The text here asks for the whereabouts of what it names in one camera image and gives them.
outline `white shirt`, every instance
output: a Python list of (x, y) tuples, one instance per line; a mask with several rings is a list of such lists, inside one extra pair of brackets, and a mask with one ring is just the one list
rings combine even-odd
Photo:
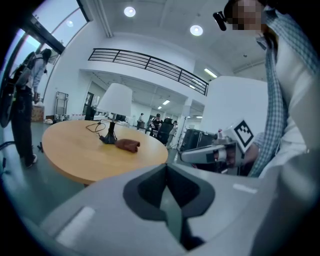
[[(295, 103), (302, 98), (302, 92), (311, 80), (311, 73), (301, 58), (280, 37), (276, 62), (276, 74), (280, 82), (282, 96), (288, 112), (295, 107)], [(289, 143), (305, 145), (295, 121), (289, 115), (282, 140)]]
[[(42, 57), (41, 54), (38, 54), (35, 56), (35, 58)], [(43, 59), (37, 59), (34, 63), (34, 66), (31, 70), (31, 74), (29, 76), (28, 82), (26, 83), (26, 86), (30, 89), (33, 88), (33, 91), (36, 93), (38, 91), (38, 85), (40, 83), (41, 77), (44, 74), (44, 71), (46, 69), (46, 64)]]
[(175, 135), (175, 134), (176, 134), (177, 129), (178, 129), (178, 125), (177, 125), (177, 124), (175, 124), (175, 125), (173, 126), (172, 130), (170, 131), (169, 135)]

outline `person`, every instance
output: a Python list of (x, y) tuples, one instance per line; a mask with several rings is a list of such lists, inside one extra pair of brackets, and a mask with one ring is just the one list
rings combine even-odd
[(170, 131), (169, 133), (169, 137), (168, 137), (168, 141), (166, 143), (166, 147), (168, 148), (170, 146), (170, 143), (172, 141), (172, 139), (174, 138), (176, 132), (177, 132), (177, 129), (178, 129), (178, 122), (177, 121), (174, 121), (173, 122), (173, 128), (172, 130)]
[(141, 124), (141, 122), (143, 122), (143, 119), (142, 119), (143, 115), (144, 115), (144, 113), (141, 113), (141, 115), (139, 116), (138, 123), (136, 125), (137, 130), (140, 129), (140, 124)]
[(51, 57), (51, 50), (45, 49), (33, 57), (34, 65), (25, 86), (17, 87), (16, 100), (12, 105), (11, 127), (16, 150), (20, 158), (24, 158), (27, 168), (37, 162), (37, 155), (33, 154), (31, 115), (32, 101), (37, 103), (38, 85), (42, 75), (46, 72), (46, 66)]
[(150, 132), (150, 136), (154, 135), (154, 131), (158, 131), (158, 129), (161, 127), (161, 124), (163, 123), (163, 121), (160, 118), (160, 114), (156, 114), (156, 117), (152, 119), (152, 122), (150, 124), (151, 126), (151, 132)]
[[(256, 136), (244, 158), (245, 164), (254, 163), (249, 176), (260, 178), (269, 168), (307, 152), (296, 124), (296, 121), (302, 124), (304, 117), (295, 113), (299, 113), (301, 102), (311, 88), (320, 84), (320, 59), (310, 40), (288, 13), (283, 14), (277, 6), (271, 7), (267, 2), (229, 0), (224, 8), (227, 22), (234, 29), (258, 32), (257, 42), (266, 50), (268, 110), (265, 131)], [(227, 152), (230, 167), (234, 165), (234, 156), (234, 152)]]

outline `white lampshade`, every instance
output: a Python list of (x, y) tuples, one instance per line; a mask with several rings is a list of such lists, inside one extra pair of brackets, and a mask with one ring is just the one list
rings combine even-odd
[(132, 90), (120, 83), (112, 83), (97, 106), (99, 111), (131, 116)]

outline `robotic arm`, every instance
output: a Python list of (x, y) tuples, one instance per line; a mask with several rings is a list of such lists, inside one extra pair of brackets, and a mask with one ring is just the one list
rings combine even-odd
[(193, 164), (226, 162), (227, 150), (234, 150), (235, 167), (243, 164), (245, 153), (254, 141), (254, 135), (245, 120), (238, 121), (215, 135), (212, 145), (186, 150), (181, 160)]

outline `table lamp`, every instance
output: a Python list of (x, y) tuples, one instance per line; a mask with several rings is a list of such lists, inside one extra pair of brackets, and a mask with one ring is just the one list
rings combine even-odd
[(131, 116), (132, 90), (120, 83), (112, 83), (104, 93), (101, 101), (96, 107), (99, 111), (113, 113), (108, 134), (100, 140), (105, 144), (115, 144), (115, 119), (116, 115)]

